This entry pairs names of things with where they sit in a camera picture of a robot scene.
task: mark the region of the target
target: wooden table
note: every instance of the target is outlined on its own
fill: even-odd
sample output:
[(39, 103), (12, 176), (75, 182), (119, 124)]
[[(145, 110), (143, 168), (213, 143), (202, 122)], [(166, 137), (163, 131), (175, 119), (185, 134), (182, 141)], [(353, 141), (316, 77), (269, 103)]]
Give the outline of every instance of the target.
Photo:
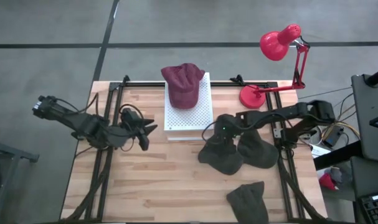
[[(291, 81), (278, 81), (279, 86)], [(94, 82), (91, 98), (99, 93), (99, 111), (104, 113), (109, 82)], [(212, 87), (214, 119), (222, 113), (248, 110), (238, 100), (239, 87)], [(283, 106), (298, 102), (296, 91), (280, 93)], [(158, 128), (149, 135), (150, 147), (143, 152), (137, 143), (129, 152), (117, 150), (111, 163), (104, 209), (104, 222), (236, 222), (225, 196), (242, 184), (264, 181), (263, 200), (271, 222), (285, 222), (286, 214), (277, 165), (259, 169), (244, 164), (234, 175), (224, 175), (207, 164), (200, 164), (197, 154), (203, 141), (168, 142), (164, 133), (164, 88), (126, 87), (123, 103), (137, 106), (145, 118), (155, 119)], [(92, 106), (88, 113), (94, 113)], [(267, 110), (266, 105), (260, 108)], [(111, 107), (110, 117), (114, 112)], [(259, 129), (261, 137), (273, 143), (270, 125)], [(77, 152), (88, 147), (78, 145)], [(69, 216), (87, 194), (92, 178), (95, 150), (81, 154), (73, 163), (62, 218)], [(326, 217), (323, 197), (316, 176), (311, 151), (307, 146), (295, 149), (295, 166), (300, 189), (313, 207)], [(293, 193), (291, 204), (296, 215)], [(97, 200), (93, 213), (97, 211)]]

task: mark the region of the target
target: gray floor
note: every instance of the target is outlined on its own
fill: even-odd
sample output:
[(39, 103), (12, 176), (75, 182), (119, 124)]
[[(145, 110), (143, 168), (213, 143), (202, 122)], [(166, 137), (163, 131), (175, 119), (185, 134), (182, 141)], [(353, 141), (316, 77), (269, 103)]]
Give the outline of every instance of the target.
[[(113, 0), (0, 0), (0, 44), (101, 43)], [(378, 41), (378, 0), (121, 0), (111, 43), (258, 42), (297, 22), (308, 41)], [(40, 154), (22, 162), (4, 212), (5, 223), (57, 220), (77, 142), (61, 124), (40, 120), (39, 95), (83, 107), (99, 49), (0, 49), (0, 141)], [(108, 49), (100, 80), (161, 80), (160, 69), (193, 62), (213, 80), (291, 79), (291, 49), (280, 62), (259, 48)], [(378, 71), (378, 47), (312, 47), (300, 98), (350, 86), (351, 75)], [(339, 103), (351, 90), (300, 99)], [(344, 109), (353, 104), (350, 98)], [(339, 113), (339, 106), (334, 109)], [(347, 122), (357, 127), (356, 116)], [(355, 137), (350, 134), (351, 142)], [(326, 194), (329, 217), (353, 221), (352, 205)]]

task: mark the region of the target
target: red baseball cap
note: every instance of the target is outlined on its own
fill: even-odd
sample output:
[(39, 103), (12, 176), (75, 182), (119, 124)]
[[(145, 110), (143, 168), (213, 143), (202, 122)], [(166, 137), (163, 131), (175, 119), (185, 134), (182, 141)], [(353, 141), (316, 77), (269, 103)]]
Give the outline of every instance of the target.
[(168, 83), (169, 101), (178, 109), (191, 109), (199, 100), (200, 80), (205, 71), (193, 63), (170, 66), (161, 69), (161, 74)]

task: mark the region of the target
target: red desk lamp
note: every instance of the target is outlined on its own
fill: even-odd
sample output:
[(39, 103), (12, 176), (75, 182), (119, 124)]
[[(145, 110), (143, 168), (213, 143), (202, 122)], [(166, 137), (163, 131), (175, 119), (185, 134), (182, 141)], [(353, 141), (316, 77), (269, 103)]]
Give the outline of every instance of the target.
[[(262, 53), (267, 58), (269, 58), (270, 60), (278, 61), (283, 59), (283, 57), (287, 54), (292, 42), (296, 42), (297, 53), (293, 83), (291, 84), (291, 86), (260, 88), (256, 85), (246, 85), (240, 92), (240, 101), (244, 106), (250, 109), (257, 109), (261, 107), (266, 99), (265, 93), (268, 92), (299, 90), (305, 88), (305, 84), (302, 82), (302, 75), (310, 45), (302, 39), (301, 28), (299, 27), (299, 25), (291, 24), (281, 32), (273, 31), (263, 35), (260, 40), (260, 48)], [(300, 55), (303, 52), (305, 54), (303, 56), (300, 73), (298, 71), (298, 63), (300, 61)]]

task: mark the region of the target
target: lamp base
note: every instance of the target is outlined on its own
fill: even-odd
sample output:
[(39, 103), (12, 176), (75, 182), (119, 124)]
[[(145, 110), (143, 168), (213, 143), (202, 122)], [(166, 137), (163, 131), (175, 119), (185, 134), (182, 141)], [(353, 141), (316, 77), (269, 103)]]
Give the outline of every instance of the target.
[(259, 86), (251, 85), (251, 87), (245, 86), (242, 88), (239, 99), (241, 104), (243, 104), (246, 108), (258, 109), (264, 104), (266, 95), (257, 91), (259, 90)]

